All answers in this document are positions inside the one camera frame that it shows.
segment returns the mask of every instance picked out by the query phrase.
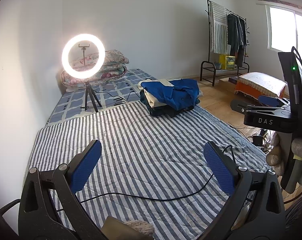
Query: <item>metal screw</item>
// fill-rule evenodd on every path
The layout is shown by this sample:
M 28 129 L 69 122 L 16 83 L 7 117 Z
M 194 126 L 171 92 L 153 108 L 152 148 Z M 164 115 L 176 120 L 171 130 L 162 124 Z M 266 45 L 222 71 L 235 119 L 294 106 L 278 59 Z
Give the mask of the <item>metal screw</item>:
M 269 172 L 270 175 L 275 175 L 276 174 L 276 172 L 273 169 L 269 169 L 268 172 Z
M 63 163 L 63 164 L 61 164 L 61 165 L 59 166 L 59 170 L 60 170 L 60 171 L 64 171 L 67 167 L 68 167 L 68 165 L 66 165 L 65 163 Z
M 30 172 L 31 174 L 35 173 L 35 172 L 36 172 L 36 168 L 35 168 L 35 167 L 30 168 L 29 172 Z
M 238 169 L 239 169 L 239 171 L 247 171 L 247 167 L 242 166 L 242 165 L 238 166 Z

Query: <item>hanging clothes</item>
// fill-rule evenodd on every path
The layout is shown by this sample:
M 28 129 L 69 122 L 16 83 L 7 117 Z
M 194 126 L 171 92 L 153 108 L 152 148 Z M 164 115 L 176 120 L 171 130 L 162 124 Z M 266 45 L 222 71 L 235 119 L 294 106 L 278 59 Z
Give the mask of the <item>hanging clothes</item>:
M 228 44 L 231 46 L 230 55 L 236 57 L 235 64 L 243 66 L 247 46 L 246 22 L 234 14 L 229 14 L 228 19 Z
M 239 50 L 239 37 L 237 27 L 237 17 L 233 14 L 227 16 L 228 19 L 228 44 L 231 46 L 230 56 L 235 56 Z
M 228 27 L 227 10 L 223 6 L 210 2 L 210 30 L 211 48 L 210 51 L 218 54 L 227 54 Z

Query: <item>tripod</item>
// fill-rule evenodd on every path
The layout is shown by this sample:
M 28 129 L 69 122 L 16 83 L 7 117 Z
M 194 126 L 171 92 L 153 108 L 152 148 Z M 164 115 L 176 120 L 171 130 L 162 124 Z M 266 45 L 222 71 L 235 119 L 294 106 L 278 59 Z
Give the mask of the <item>tripod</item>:
M 83 51 L 84 70 L 86 70 L 84 52 L 89 47 L 90 47 L 90 44 L 89 44 L 89 46 L 80 46 L 80 44 L 79 44 L 79 48 L 82 48 L 82 51 Z M 91 102 L 92 102 L 93 108 L 94 108 L 95 112 L 97 113 L 98 112 L 98 108 L 97 108 L 97 105 L 95 103 L 95 100 L 97 101 L 99 107 L 102 107 L 102 105 L 101 105 L 99 99 L 97 98 L 97 95 L 95 94 L 94 90 L 92 89 L 89 81 L 86 81 L 84 85 L 85 85 L 85 103 L 84 103 L 84 107 L 81 106 L 80 108 L 84 109 L 84 111 L 86 111 L 89 108 L 88 107 L 88 95 L 89 95 L 90 98 L 91 98 Z
M 84 109 L 85 111 L 89 108 L 88 107 L 88 95 L 90 96 L 91 98 L 91 102 L 93 104 L 93 108 L 95 110 L 95 112 L 97 113 L 98 112 L 98 108 L 97 108 L 97 105 L 95 103 L 95 100 L 98 102 L 98 105 L 100 107 L 102 107 L 99 99 L 97 98 L 97 95 L 95 94 L 94 90 L 92 89 L 90 83 L 88 81 L 85 82 L 85 103 L 84 103 L 84 107 L 80 107 L 82 109 Z

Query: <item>box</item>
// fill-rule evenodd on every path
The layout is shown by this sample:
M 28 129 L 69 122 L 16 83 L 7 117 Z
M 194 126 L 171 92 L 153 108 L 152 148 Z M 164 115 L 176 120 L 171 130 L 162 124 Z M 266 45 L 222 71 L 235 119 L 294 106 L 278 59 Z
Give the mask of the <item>box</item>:
M 229 82 L 236 85 L 238 82 L 238 76 L 229 77 Z
M 222 78 L 219 80 L 218 86 L 224 90 L 230 91 L 234 93 L 234 89 L 236 87 L 235 84 L 232 84 L 228 81 L 228 78 Z
M 219 63 L 221 63 L 221 69 L 234 69 L 236 58 L 235 56 L 223 55 L 219 56 Z

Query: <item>window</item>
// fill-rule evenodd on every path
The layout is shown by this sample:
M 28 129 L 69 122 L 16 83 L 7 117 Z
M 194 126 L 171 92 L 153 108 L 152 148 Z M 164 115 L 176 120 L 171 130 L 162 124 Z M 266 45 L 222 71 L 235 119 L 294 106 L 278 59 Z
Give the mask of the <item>window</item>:
M 302 58 L 302 16 L 289 9 L 267 6 L 268 47 L 291 51 L 295 46 Z

